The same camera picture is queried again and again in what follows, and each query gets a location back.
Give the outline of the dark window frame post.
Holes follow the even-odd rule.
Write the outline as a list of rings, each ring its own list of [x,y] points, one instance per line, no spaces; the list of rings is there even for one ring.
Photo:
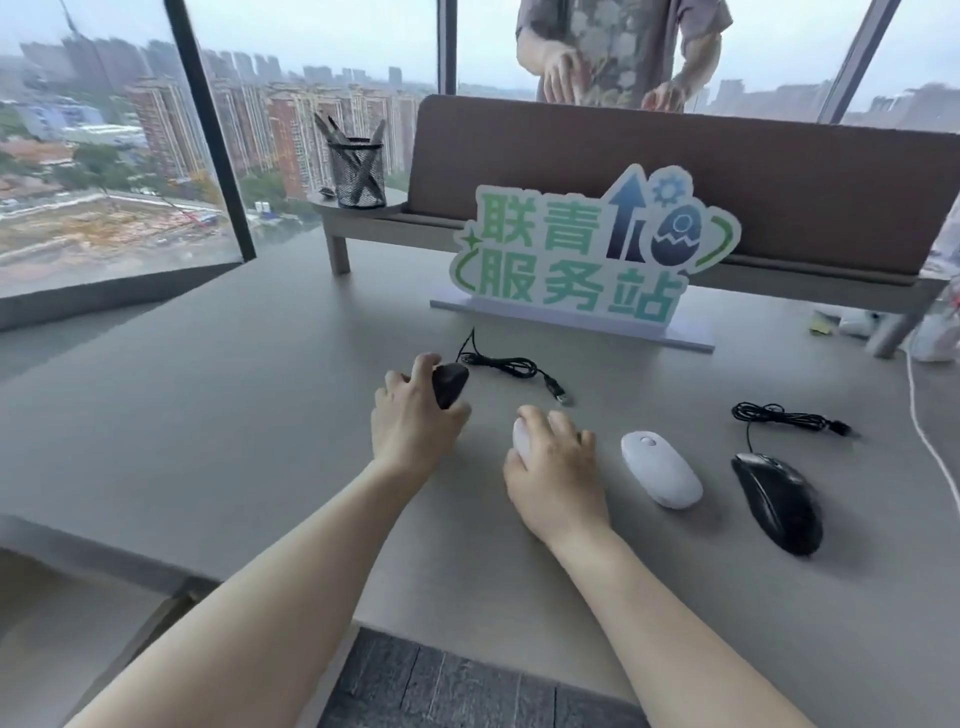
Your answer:
[[[438,94],[458,91],[458,0],[436,0]]]
[[[162,4],[177,54],[183,65],[198,122],[221,189],[226,216],[232,227],[242,261],[245,263],[254,261],[258,256],[254,238],[208,82],[201,48],[186,7],[186,0],[162,0]]]
[[[842,122],[901,3],[902,0],[870,0],[816,118],[817,124]]]

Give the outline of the green and white sign standee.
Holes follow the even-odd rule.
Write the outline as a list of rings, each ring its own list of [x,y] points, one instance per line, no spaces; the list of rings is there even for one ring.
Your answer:
[[[475,201],[432,309],[714,351],[710,334],[673,319],[692,278],[738,247],[742,226],[696,197],[683,167],[647,175],[631,164],[598,199],[482,184]]]

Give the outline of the small black wired mouse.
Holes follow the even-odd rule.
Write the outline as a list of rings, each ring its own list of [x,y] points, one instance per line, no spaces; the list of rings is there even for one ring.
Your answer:
[[[458,401],[469,378],[469,368],[458,362],[441,363],[433,368],[431,384],[440,410],[449,410]]]

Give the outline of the person's left hand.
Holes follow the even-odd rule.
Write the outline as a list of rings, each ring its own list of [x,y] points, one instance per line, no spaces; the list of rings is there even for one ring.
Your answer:
[[[392,480],[418,491],[448,455],[458,437],[439,432],[439,411],[431,384],[436,353],[414,359],[411,373],[389,370],[374,395],[370,416],[373,463]]]

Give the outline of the brown desk divider panel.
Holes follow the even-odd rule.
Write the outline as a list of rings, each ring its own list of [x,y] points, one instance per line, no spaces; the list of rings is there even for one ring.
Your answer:
[[[742,257],[883,277],[921,272],[960,194],[960,134],[432,95],[408,210],[466,221],[481,185],[599,198],[630,164],[685,169]]]

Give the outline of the black mesh pen cup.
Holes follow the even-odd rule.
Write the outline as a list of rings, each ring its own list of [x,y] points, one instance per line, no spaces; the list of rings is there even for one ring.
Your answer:
[[[333,188],[339,207],[376,210],[387,205],[383,143],[350,137],[346,143],[327,143]]]

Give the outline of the person's left forearm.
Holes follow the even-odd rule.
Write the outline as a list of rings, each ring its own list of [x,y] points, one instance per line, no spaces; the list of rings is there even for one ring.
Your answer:
[[[214,589],[64,728],[293,728],[430,468],[372,460]]]

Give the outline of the white oval wireless mouse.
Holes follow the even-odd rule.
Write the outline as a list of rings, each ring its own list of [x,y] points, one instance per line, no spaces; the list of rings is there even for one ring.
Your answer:
[[[627,469],[657,505],[685,510],[702,501],[700,478],[662,435],[631,431],[621,438],[620,448]]]

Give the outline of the black mouse with silver trim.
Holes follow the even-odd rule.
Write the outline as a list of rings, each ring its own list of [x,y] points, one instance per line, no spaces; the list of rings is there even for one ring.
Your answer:
[[[810,557],[821,548],[823,517],[810,482],[782,459],[744,452],[730,466],[761,530],[781,550]]]

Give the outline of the person's right forearm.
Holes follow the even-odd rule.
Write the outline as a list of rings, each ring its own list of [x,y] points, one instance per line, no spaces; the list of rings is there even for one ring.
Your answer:
[[[652,728],[815,728],[598,519],[538,527]]]

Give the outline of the grey desk shelf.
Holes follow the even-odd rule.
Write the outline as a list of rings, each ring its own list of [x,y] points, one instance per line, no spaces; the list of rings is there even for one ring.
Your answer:
[[[406,194],[389,189],[392,204],[375,209],[344,209],[335,200],[313,193],[309,203],[321,217],[327,237],[331,270],[340,276],[351,272],[347,239],[401,247],[457,253],[464,223],[408,213]],[[785,269],[732,255],[690,277],[696,287],[724,290],[843,308],[871,310],[889,316],[871,335],[867,349],[877,358],[890,358],[910,331],[952,286],[948,273],[922,270],[904,282],[894,276],[859,274],[856,271],[818,270],[816,266]]]

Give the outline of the person's right hand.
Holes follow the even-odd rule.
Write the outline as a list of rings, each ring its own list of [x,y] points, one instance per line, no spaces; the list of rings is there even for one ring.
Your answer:
[[[598,475],[596,437],[580,431],[578,450],[551,447],[549,412],[519,407],[532,440],[532,467],[521,482],[506,484],[511,504],[526,528],[551,552],[611,529],[606,491]]]

